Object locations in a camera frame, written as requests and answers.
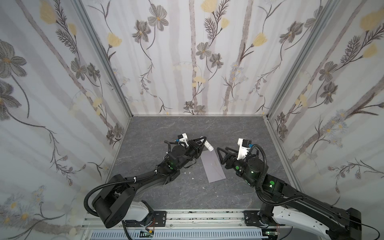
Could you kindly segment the white glue stick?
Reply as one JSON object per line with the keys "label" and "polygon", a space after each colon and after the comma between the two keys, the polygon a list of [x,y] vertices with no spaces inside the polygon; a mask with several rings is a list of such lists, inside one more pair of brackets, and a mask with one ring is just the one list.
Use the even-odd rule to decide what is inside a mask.
{"label": "white glue stick", "polygon": [[210,152],[214,151],[214,147],[213,147],[207,140],[204,141],[204,146],[205,146]]}

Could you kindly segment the grey paper envelope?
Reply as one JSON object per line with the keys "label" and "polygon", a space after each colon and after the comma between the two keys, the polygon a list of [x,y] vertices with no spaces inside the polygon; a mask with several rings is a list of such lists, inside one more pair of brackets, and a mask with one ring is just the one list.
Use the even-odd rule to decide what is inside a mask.
{"label": "grey paper envelope", "polygon": [[203,151],[201,160],[209,183],[226,179],[221,163],[215,151]]}

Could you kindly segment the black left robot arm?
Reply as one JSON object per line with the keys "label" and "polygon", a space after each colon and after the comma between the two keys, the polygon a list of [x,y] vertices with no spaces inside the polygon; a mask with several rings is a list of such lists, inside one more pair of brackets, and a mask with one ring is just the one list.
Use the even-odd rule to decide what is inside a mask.
{"label": "black left robot arm", "polygon": [[118,174],[109,182],[90,190],[84,198],[85,210],[102,220],[107,229],[122,221],[132,221],[129,209],[136,194],[151,187],[162,186],[174,181],[181,169],[197,160],[207,143],[206,137],[182,142],[165,141],[168,151],[163,161],[153,171],[135,177],[123,177]]}

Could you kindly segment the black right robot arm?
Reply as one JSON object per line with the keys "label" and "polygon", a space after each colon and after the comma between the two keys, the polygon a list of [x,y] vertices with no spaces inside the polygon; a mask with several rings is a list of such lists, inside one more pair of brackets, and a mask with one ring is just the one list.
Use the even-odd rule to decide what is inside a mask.
{"label": "black right robot arm", "polygon": [[327,240],[362,239],[361,213],[316,200],[295,189],[283,180],[267,173],[264,150],[252,146],[243,159],[239,151],[218,148],[219,159],[226,169],[233,169],[250,187],[256,190],[263,203],[256,217],[249,222],[257,227],[291,226],[321,236]]}

